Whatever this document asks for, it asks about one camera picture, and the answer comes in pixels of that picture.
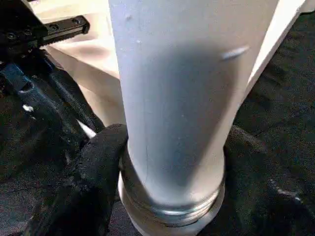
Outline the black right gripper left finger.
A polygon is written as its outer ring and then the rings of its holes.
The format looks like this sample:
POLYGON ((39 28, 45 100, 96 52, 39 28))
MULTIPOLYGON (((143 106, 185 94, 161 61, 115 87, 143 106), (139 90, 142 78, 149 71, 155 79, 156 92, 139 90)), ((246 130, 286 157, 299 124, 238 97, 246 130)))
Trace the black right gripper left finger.
POLYGON ((91 138, 37 204, 23 235, 106 235, 127 140, 123 124, 110 125, 91 138))

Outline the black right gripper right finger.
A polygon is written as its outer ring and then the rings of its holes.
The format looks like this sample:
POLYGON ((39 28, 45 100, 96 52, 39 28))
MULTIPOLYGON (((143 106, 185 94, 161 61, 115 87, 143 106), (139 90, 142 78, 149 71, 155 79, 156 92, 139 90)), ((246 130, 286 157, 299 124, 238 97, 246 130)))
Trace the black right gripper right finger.
POLYGON ((232 126, 224 154, 225 196, 207 235, 314 235, 310 196, 260 140, 232 126))

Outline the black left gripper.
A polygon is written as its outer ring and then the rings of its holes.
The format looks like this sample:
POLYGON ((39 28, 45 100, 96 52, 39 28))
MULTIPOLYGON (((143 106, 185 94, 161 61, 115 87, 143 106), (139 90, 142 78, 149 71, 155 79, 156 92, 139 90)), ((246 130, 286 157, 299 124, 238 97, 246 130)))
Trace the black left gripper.
POLYGON ((0 49, 24 51, 85 35, 90 23, 82 15, 42 23, 21 0, 0 2, 0 49))

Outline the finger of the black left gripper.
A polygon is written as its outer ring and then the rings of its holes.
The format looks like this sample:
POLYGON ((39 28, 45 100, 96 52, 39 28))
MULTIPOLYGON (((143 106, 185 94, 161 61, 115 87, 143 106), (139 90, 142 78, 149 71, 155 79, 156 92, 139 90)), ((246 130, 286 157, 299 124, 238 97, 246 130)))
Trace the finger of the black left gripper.
POLYGON ((105 126, 93 112, 75 80, 64 70, 55 68, 48 74, 48 83, 74 112, 75 117, 95 133, 105 126))
POLYGON ((29 76, 15 63, 6 64, 0 74, 35 118, 46 120, 57 130, 69 157, 75 158, 87 136, 71 109, 42 78, 29 76))

